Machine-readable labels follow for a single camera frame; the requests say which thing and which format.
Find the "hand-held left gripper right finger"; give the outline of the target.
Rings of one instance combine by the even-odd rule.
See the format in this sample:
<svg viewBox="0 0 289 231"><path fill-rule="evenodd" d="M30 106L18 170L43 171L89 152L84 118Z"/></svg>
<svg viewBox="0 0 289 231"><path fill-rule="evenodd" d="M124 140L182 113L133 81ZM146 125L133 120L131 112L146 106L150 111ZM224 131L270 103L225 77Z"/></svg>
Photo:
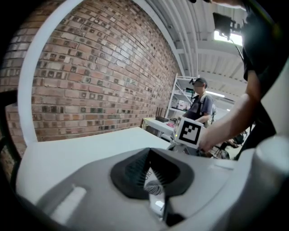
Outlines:
<svg viewBox="0 0 289 231"><path fill-rule="evenodd" d="M185 219L175 211L171 199L183 195L194 180L192 168L180 157L180 154L156 148L149 152L149 206L167 226Z"/></svg>

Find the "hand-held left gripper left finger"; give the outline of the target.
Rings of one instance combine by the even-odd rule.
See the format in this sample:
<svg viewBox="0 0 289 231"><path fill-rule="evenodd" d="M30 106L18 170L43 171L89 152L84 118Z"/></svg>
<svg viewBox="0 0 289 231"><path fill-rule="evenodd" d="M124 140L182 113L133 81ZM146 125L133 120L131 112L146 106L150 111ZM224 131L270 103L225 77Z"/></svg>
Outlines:
<svg viewBox="0 0 289 231"><path fill-rule="evenodd" d="M116 163L110 172L114 186L131 199L148 199L144 190L147 172L150 168L150 148L139 150L136 154Z"/></svg>

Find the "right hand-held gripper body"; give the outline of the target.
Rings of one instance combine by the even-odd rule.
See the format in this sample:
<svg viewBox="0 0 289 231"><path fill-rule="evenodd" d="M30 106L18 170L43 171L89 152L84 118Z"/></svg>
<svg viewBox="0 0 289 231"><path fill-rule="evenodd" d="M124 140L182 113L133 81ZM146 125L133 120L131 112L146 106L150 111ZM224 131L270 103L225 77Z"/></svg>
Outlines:
<svg viewBox="0 0 289 231"><path fill-rule="evenodd" d="M199 156L199 142L203 129L202 123L179 116L171 136L172 142L167 150Z"/></svg>

